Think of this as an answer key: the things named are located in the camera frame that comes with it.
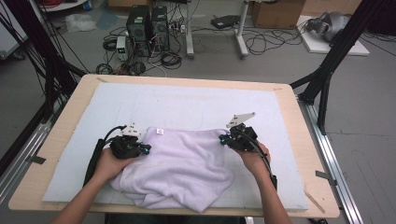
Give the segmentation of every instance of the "wooden table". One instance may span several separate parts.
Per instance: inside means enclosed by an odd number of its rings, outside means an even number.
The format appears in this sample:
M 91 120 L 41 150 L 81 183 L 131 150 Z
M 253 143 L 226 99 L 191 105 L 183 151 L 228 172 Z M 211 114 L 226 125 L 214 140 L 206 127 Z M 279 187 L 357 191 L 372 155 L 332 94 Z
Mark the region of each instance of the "wooden table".
M 97 85 L 101 82 L 133 83 L 163 86 L 208 87 L 240 90 L 273 91 L 276 94 L 283 120 L 290 138 L 299 173 L 304 185 L 309 209 L 304 212 L 288 212 L 291 217 L 338 217 L 340 212 L 332 189 L 326 179 L 316 176 L 323 172 L 318 153 L 305 124 L 302 112 L 291 87 L 287 84 L 219 81 L 164 77 L 117 77 L 87 75 L 78 84 L 61 116 L 53 126 L 37 156 L 47 159 L 43 164 L 32 163 L 25 177 L 9 201 L 13 210 L 59 211 L 65 203 L 41 201 L 52 179 L 57 162 L 69 142 L 73 131 L 89 104 Z M 132 205 L 94 204 L 92 212 L 147 213 L 197 215 L 189 209 L 142 209 Z M 208 208 L 202 215 L 261 217 L 261 209 Z

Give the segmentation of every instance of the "white tag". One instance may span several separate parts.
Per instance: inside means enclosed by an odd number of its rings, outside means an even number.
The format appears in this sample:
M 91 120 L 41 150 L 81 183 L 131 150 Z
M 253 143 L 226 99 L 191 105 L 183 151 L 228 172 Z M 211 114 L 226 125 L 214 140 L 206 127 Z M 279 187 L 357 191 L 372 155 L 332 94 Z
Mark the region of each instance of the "white tag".
M 163 134 L 163 129 L 157 129 L 157 134 Z

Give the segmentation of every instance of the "crumpled cloth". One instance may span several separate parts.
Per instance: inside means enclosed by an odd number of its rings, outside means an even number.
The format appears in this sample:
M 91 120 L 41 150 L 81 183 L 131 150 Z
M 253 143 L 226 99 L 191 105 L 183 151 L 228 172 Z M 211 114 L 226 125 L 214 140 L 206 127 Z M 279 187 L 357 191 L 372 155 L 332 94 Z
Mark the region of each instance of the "crumpled cloth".
M 139 207 L 188 207 L 202 213 L 233 182 L 223 167 L 226 130 L 180 131 L 150 127 L 144 139 L 150 153 L 111 181 Z

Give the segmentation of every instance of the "forearm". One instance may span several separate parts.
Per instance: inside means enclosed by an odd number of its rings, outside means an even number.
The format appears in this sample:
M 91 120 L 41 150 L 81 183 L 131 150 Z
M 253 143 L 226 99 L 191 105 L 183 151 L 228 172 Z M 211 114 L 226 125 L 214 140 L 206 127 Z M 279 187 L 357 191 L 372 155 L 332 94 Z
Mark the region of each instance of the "forearm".
M 58 214 L 50 224 L 80 224 L 87 215 L 93 200 L 106 181 L 92 178 L 76 197 Z
M 259 172 L 254 177 L 256 178 L 262 196 L 262 210 L 265 223 L 291 223 L 289 215 L 283 207 L 268 173 Z

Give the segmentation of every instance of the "cardboard box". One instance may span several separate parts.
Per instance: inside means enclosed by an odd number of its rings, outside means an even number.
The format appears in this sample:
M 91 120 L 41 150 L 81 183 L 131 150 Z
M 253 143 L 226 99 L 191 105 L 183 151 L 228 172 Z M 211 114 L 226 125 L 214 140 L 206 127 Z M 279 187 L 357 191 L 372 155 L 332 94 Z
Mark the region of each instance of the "cardboard box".
M 252 19 L 255 27 L 294 29 L 305 0 L 279 0 L 275 4 L 255 3 Z
M 320 16 L 325 11 L 353 15 L 360 3 L 361 0 L 306 0 L 302 15 Z
M 109 7 L 129 9 L 133 5 L 152 6 L 152 0 L 108 0 Z

